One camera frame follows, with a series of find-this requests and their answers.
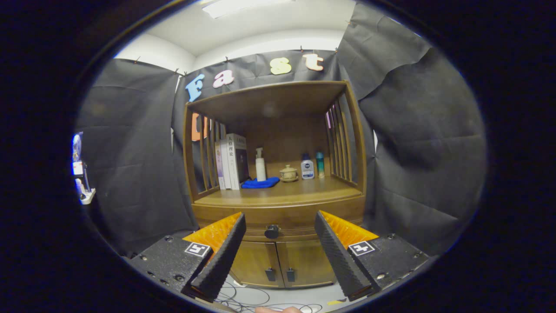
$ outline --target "orange gripper part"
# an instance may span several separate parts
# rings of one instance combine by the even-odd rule
[[[372,240],[379,237],[364,228],[361,228],[353,223],[346,221],[345,219],[339,218],[324,211],[320,211],[320,213],[322,213],[322,216],[324,216],[324,219],[326,220],[328,225],[330,225],[330,228],[332,228],[332,230],[346,249],[350,244]]]
[[[183,240],[210,246],[212,248],[212,256],[208,259],[208,264],[216,252],[218,252],[220,247],[222,247],[224,240],[232,230],[232,227],[235,225],[240,215],[241,212],[223,218],[208,225],[207,227],[199,229],[193,234],[184,237]]]

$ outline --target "book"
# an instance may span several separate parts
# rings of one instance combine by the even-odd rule
[[[225,189],[232,189],[230,170],[228,169],[228,142],[226,139],[220,140],[220,151],[222,152],[222,176],[224,177],[224,187]]]
[[[220,149],[220,140],[217,140],[214,143],[214,147],[218,185],[220,186],[220,189],[226,189],[226,184],[224,183],[224,172],[222,171],[222,150]]]
[[[228,168],[233,190],[240,190],[240,184],[249,177],[247,166],[247,141],[237,134],[227,134]]]

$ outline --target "cabinet door handle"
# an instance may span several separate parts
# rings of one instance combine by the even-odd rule
[[[287,274],[287,281],[290,281],[290,282],[295,281],[295,271],[294,271],[293,268],[290,267],[290,268],[286,271],[286,274]]]
[[[274,274],[274,270],[272,269],[272,267],[269,267],[268,270],[265,270],[266,273],[266,278],[269,279],[269,281],[276,281],[276,275]]]

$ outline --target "book spine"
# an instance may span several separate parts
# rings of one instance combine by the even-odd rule
[[[226,135],[228,140],[228,168],[230,170],[230,182],[233,190],[240,190],[239,177],[237,176],[236,164],[236,147],[234,143],[234,134]]]
[[[222,171],[222,149],[220,148],[220,140],[214,143],[214,151],[216,154],[216,172],[218,173],[218,185],[220,189],[226,189],[226,184],[224,183],[224,173]]]
[[[220,143],[220,150],[222,151],[222,176],[224,176],[224,187],[226,189],[232,189],[230,170],[228,169],[228,142],[226,139],[223,139]]]

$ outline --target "wooden shelf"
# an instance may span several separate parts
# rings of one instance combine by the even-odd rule
[[[194,112],[226,125],[258,118],[324,115],[346,88],[343,81],[298,81],[245,88],[190,102]]]
[[[334,177],[278,182],[272,188],[219,190],[195,204],[216,207],[287,207],[322,203],[361,195],[361,191]]]

